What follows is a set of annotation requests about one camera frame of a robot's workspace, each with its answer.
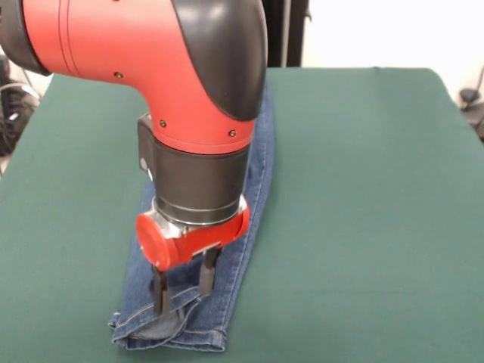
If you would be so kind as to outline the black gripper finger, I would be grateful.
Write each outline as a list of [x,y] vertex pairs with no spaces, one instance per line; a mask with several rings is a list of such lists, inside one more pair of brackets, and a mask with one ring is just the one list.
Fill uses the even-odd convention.
[[203,263],[200,267],[200,294],[209,296],[213,291],[216,263],[220,255],[220,249],[213,247],[208,249],[203,255]]
[[156,266],[152,267],[153,283],[152,293],[154,298],[154,314],[166,315],[169,313],[169,286],[167,275]]

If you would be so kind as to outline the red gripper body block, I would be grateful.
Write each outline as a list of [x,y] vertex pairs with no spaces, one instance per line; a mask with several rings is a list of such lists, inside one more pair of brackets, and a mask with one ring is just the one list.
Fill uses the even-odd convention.
[[238,239],[248,229],[250,208],[240,198],[235,215],[219,224],[187,225],[159,213],[152,203],[135,222],[138,242],[145,258],[159,271],[190,262],[206,250],[220,249]]

